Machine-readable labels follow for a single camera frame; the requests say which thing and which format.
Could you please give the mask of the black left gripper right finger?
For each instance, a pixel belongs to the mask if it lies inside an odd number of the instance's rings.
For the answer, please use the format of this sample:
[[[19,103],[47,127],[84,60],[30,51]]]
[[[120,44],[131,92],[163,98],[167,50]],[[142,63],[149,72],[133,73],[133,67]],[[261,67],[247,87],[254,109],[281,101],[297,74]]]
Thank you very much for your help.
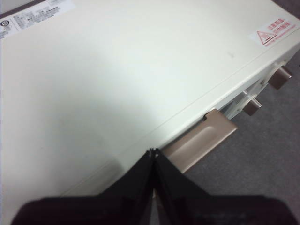
[[[281,200],[261,195],[211,195],[153,150],[155,190],[172,225],[296,225]]]

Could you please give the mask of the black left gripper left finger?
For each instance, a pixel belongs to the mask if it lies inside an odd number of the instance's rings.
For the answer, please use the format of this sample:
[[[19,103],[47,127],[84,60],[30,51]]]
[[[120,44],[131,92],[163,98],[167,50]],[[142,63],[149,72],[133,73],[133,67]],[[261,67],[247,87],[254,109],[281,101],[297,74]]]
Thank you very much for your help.
[[[14,225],[139,225],[149,222],[155,151],[147,151],[98,195],[43,198],[24,204]]]

